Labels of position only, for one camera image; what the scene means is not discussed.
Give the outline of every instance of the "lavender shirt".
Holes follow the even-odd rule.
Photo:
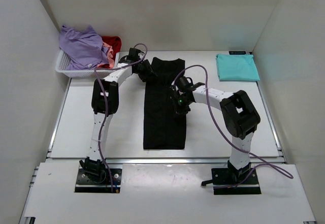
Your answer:
[[[65,25],[61,28],[60,48],[71,58],[66,70],[92,70],[100,63],[108,63],[108,49],[92,26],[84,32]]]

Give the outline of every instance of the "white wall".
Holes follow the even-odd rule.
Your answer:
[[[18,223],[45,159],[67,79],[58,32],[39,0],[0,0],[0,223]]]
[[[118,35],[122,49],[252,51],[278,0],[47,0],[59,25]]]
[[[280,0],[253,53],[284,153],[325,223],[325,0]]]

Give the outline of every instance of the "white tabletop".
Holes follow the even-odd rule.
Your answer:
[[[314,221],[294,165],[257,169],[261,195],[213,195],[210,165],[123,165],[120,194],[74,193],[78,161],[41,163],[25,216],[56,223],[249,223]]]
[[[251,145],[251,152],[265,157],[277,157],[278,151],[268,118],[255,82],[220,82],[217,75],[216,54],[227,51],[155,51],[148,52],[151,62],[156,56],[162,60],[185,60],[185,67],[195,64],[205,66],[209,74],[209,87],[237,92],[244,90],[258,111],[261,122]],[[201,68],[186,71],[194,83],[204,82]],[[88,154],[93,128],[91,108],[93,80],[73,79],[55,137],[52,158],[85,158]],[[119,108],[108,132],[105,156],[107,158],[156,157],[229,157],[231,147],[215,128],[208,108],[193,103],[187,115],[187,132],[184,150],[143,150],[143,108],[145,83],[134,74],[119,88]],[[222,130],[225,128],[222,113],[213,110]]]

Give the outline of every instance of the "teal towel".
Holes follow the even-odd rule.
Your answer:
[[[259,81],[253,55],[217,54],[216,60],[220,81]]]

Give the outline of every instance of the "plastic basket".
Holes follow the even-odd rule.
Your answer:
[[[117,66],[119,60],[119,52],[115,56],[115,64],[114,67]],[[56,60],[55,70],[58,73],[64,73],[69,78],[94,78],[95,74],[93,70],[78,70],[78,71],[69,71],[66,68],[69,66],[71,62],[70,57],[63,51],[60,50],[59,56]],[[97,71],[101,78],[108,76],[113,71]]]

